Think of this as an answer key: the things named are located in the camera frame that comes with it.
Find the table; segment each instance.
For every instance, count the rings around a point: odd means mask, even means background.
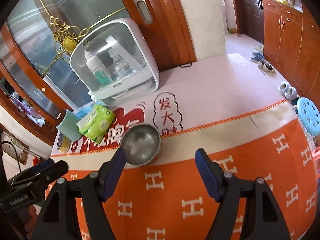
[[[263,177],[292,239],[313,222],[316,173],[299,121],[261,71],[239,54],[162,72],[158,91],[114,112],[99,145],[83,136],[60,154],[56,138],[51,158],[68,163],[65,178],[80,179],[111,159],[131,125],[157,127],[162,150],[156,161],[141,168],[127,163],[114,196],[104,204],[117,239],[205,239],[218,205],[196,169],[198,148],[241,179]],[[76,201],[82,237],[89,239],[81,199]],[[232,239],[239,238],[244,207],[241,200]]]

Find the orange zigzag stitching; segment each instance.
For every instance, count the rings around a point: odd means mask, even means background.
[[[192,128],[186,129],[186,130],[179,131],[179,132],[175,132],[175,133],[172,133],[172,134],[166,134],[166,135],[161,136],[161,138],[163,139],[163,138],[177,136],[177,135],[180,135],[180,134],[186,134],[186,133],[198,131],[200,129],[209,128],[209,127],[212,127],[212,126],[223,124],[223,123],[226,123],[226,122],[231,122],[231,121],[235,121],[235,120],[238,120],[238,119],[242,119],[242,118],[248,117],[250,115],[254,115],[254,114],[265,112],[265,111],[267,111],[269,109],[272,109],[272,108],[274,108],[276,106],[279,106],[279,105],[281,105],[281,104],[283,104],[285,102],[287,102],[287,100],[286,99],[282,99],[282,100],[280,100],[280,101],[278,101],[278,102],[276,102],[276,103],[274,103],[274,104],[272,104],[270,106],[267,106],[267,107],[264,107],[264,108],[261,108],[261,109],[246,113],[246,114],[241,114],[241,115],[238,115],[238,116],[235,116],[235,117],[230,117],[230,118],[227,118],[227,119],[224,119],[224,120],[220,120],[220,121],[216,121],[216,122],[212,122],[212,123],[208,123],[208,124],[204,124],[204,125],[199,125],[199,126],[192,127]],[[113,147],[110,147],[108,149],[97,149],[97,150],[92,150],[92,151],[88,151],[88,152],[59,154],[59,155],[52,156],[52,158],[61,157],[61,156],[86,155],[86,154],[92,154],[92,153],[99,153],[99,152],[106,151],[106,150],[107,151],[111,151],[111,150],[115,150],[115,149],[118,149],[118,146],[113,146]]]

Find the screw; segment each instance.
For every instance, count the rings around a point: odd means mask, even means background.
[[[96,171],[93,171],[89,174],[90,178],[96,178],[98,176],[98,173]]]
[[[223,176],[225,176],[226,178],[231,178],[232,177],[232,173],[226,171],[226,172],[223,173]]]
[[[64,181],[65,181],[65,178],[59,178],[59,179],[57,179],[58,184],[62,184],[62,183],[64,183]]]
[[[257,182],[258,182],[259,184],[263,184],[263,183],[264,183],[264,179],[263,179],[263,178],[258,177],[258,178],[257,178]]]

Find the thermos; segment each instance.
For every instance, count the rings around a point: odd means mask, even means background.
[[[65,109],[57,116],[56,128],[71,141],[77,141],[82,137],[77,126],[80,119],[73,112]]]

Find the transparent lid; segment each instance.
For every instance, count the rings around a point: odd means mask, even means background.
[[[129,91],[153,77],[130,30],[120,22],[87,36],[74,50],[70,65],[99,99]]]

